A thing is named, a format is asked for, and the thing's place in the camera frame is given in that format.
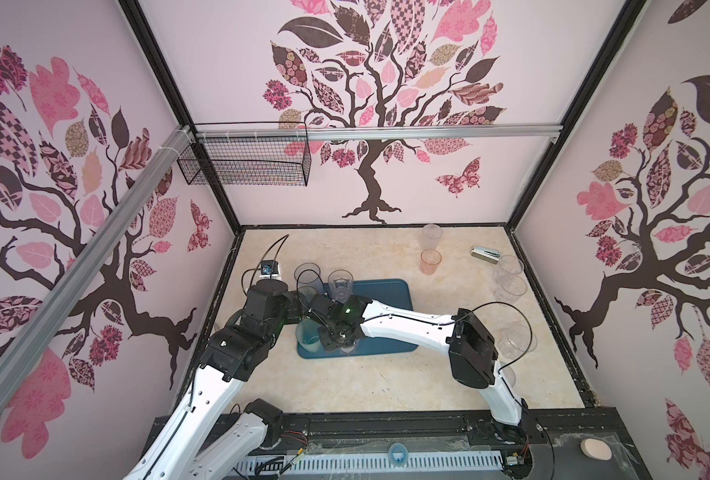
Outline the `green translucent cup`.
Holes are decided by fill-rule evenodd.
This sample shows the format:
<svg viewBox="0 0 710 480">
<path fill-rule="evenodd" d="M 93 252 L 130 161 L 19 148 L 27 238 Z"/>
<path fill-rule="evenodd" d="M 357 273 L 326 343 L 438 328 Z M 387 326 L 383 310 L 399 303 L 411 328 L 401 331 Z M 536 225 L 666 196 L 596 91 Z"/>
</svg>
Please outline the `green translucent cup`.
<svg viewBox="0 0 710 480">
<path fill-rule="evenodd" d="M 298 346 L 307 353 L 316 353 L 322 349 L 320 325 L 310 319 L 302 320 L 295 330 Z"/>
</svg>

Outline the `tall blue translucent cup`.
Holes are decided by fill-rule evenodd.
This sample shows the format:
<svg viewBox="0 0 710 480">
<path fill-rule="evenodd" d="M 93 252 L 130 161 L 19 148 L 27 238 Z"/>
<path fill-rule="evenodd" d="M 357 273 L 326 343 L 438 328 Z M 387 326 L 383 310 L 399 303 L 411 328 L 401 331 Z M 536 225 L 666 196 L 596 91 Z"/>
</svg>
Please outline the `tall blue translucent cup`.
<svg viewBox="0 0 710 480">
<path fill-rule="evenodd" d="M 321 275 L 321 268 L 313 262 L 305 262 L 298 265 L 294 271 L 296 289 L 309 287 L 317 294 L 325 293 L 325 286 Z"/>
</svg>

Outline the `dark teal plastic tray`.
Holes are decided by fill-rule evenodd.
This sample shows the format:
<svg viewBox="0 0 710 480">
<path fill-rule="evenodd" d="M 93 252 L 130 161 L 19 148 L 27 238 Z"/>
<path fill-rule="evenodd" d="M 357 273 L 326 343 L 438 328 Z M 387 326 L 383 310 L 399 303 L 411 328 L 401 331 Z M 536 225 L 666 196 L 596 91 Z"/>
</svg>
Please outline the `dark teal plastic tray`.
<svg viewBox="0 0 710 480">
<path fill-rule="evenodd" d="M 354 295 L 368 297 L 376 302 L 389 306 L 392 310 L 401 309 L 411 311 L 413 309 L 412 298 L 408 283 L 405 280 L 392 279 L 372 279 L 356 280 L 353 284 Z M 400 326 L 404 326 L 407 320 L 398 318 L 396 315 L 387 315 L 368 321 L 365 324 L 367 335 L 357 343 L 357 348 L 351 354 L 342 354 L 339 350 L 326 352 L 322 349 L 316 353 L 304 352 L 297 344 L 296 353 L 306 360 L 324 360 L 336 358 L 350 358 L 359 356 L 379 356 L 399 353 L 410 353 L 417 348 L 417 344 L 411 341 L 405 333 L 397 334 L 394 327 L 387 327 L 390 321 L 397 321 Z"/>
</svg>

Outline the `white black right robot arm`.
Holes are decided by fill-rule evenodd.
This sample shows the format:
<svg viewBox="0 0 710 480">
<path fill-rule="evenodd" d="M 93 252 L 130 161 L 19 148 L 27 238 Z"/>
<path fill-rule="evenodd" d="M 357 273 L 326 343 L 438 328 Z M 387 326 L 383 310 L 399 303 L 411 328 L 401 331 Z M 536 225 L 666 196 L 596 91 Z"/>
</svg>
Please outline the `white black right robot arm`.
<svg viewBox="0 0 710 480">
<path fill-rule="evenodd" d="M 352 295 L 341 303 L 317 294 L 302 311 L 320 325 L 320 341 L 327 351 L 377 338 L 414 344 L 446 356 L 452 377 L 481 395 L 493 422 L 530 437 L 539 431 L 537 421 L 524 418 L 531 414 L 530 409 L 504 374 L 516 361 L 500 360 L 493 334 L 476 316 L 478 310 L 495 304 L 490 301 L 472 309 L 461 308 L 455 314 L 435 315 L 364 296 Z"/>
</svg>

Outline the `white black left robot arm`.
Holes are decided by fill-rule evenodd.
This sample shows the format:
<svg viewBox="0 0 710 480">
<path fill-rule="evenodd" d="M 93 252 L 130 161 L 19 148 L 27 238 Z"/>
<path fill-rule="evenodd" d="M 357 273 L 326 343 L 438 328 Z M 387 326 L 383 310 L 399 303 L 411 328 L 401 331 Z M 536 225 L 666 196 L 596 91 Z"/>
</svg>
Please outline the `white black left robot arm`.
<svg viewBox="0 0 710 480">
<path fill-rule="evenodd" d="M 257 400 L 217 440 L 203 446 L 225 408 L 268 357 L 293 303 L 288 285 L 274 276 L 247 289 L 244 306 L 210 337 L 180 403 L 128 479 L 223 479 L 265 442 L 282 411 Z"/>
</svg>

